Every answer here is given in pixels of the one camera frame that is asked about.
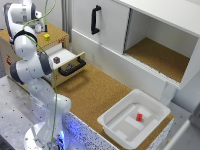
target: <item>open cabinet compartment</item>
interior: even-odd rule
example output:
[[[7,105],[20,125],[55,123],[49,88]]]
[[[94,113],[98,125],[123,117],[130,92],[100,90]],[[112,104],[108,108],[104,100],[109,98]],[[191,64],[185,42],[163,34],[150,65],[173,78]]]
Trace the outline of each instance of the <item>open cabinet compartment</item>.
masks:
[[[125,56],[182,88],[199,70],[193,63],[198,59],[193,56],[195,50],[199,51],[197,36],[131,9]]]

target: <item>plastic tub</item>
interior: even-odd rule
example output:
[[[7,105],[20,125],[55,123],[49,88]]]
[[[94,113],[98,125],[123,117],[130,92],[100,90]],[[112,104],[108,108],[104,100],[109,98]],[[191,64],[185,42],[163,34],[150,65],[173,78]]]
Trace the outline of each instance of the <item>plastic tub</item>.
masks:
[[[105,133],[126,149],[136,149],[169,115],[170,109],[136,89],[98,118]],[[143,114],[142,121],[136,121]]]

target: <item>red cube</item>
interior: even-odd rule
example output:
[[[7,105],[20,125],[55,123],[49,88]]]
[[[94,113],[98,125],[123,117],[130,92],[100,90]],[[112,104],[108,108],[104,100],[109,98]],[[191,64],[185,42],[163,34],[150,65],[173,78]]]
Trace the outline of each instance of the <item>red cube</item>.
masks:
[[[137,121],[142,121],[142,116],[143,116],[143,114],[137,114]]]

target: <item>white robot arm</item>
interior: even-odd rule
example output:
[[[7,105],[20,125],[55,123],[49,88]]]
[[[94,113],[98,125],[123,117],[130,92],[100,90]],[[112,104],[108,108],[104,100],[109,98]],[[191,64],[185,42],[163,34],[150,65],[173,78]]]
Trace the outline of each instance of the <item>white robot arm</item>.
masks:
[[[44,31],[43,19],[28,24],[22,30],[26,22],[40,18],[42,14],[36,11],[36,7],[31,0],[20,0],[20,4],[7,3],[4,5],[3,12],[10,35],[10,42],[15,46],[15,53],[22,58],[21,61],[11,64],[10,74],[16,82],[27,84],[31,98],[41,101],[48,109],[45,124],[36,135],[35,141],[42,149],[49,150],[54,124],[56,94],[52,87],[41,77],[52,72],[53,64],[47,55],[37,53],[37,45],[26,36],[28,35],[37,42],[36,33]],[[71,100],[58,94],[57,119],[53,135],[55,150],[66,149],[64,144],[56,144],[56,140],[63,130],[62,113],[68,112],[70,108]]]

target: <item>cabinet door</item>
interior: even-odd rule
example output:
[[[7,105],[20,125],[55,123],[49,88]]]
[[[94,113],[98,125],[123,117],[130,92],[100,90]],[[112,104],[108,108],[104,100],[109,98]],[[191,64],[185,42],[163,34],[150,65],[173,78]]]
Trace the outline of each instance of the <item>cabinet door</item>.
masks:
[[[96,5],[96,28],[92,35],[92,10]],[[73,29],[119,54],[123,53],[130,9],[113,0],[74,0]]]

